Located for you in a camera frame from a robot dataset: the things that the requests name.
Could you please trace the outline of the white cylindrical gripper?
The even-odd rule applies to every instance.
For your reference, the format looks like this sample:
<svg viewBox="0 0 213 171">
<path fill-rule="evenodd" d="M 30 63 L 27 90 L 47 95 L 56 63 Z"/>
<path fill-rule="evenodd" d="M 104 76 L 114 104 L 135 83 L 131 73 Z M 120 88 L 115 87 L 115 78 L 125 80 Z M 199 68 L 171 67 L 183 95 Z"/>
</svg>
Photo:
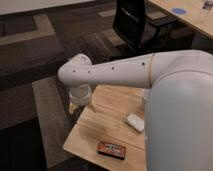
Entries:
<svg viewBox="0 0 213 171">
<path fill-rule="evenodd" d="M 89 85 L 81 85 L 78 87 L 71 87 L 69 90 L 69 99 L 73 104 L 69 105 L 69 112 L 73 113 L 76 105 L 85 106 L 93 112 L 96 112 L 95 107 L 91 104 L 91 88 Z"/>
</svg>

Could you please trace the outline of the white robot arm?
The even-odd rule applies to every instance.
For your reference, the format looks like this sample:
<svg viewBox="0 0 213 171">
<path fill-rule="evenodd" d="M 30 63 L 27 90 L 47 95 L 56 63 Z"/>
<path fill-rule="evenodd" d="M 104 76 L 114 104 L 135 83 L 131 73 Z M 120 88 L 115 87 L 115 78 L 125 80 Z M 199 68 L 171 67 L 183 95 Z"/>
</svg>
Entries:
<svg viewBox="0 0 213 171">
<path fill-rule="evenodd" d="M 101 64 L 78 54 L 58 78 L 78 105 L 89 101 L 92 85 L 147 89 L 147 171 L 213 171 L 213 54 L 189 49 Z"/>
</svg>

